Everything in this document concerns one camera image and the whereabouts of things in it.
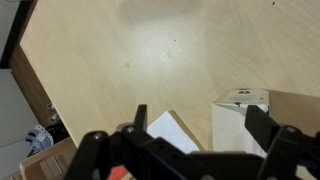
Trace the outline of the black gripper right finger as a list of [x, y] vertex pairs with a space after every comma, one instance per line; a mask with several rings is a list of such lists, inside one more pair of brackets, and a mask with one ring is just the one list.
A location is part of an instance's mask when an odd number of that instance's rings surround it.
[[257, 105], [249, 105], [246, 111], [245, 128], [258, 145], [267, 152], [280, 125]]

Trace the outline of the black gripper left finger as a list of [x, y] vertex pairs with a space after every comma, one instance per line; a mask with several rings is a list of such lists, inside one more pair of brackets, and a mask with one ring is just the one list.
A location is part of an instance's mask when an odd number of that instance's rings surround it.
[[134, 118], [134, 126], [145, 131], [147, 129], [147, 105], [141, 104], [138, 106]]

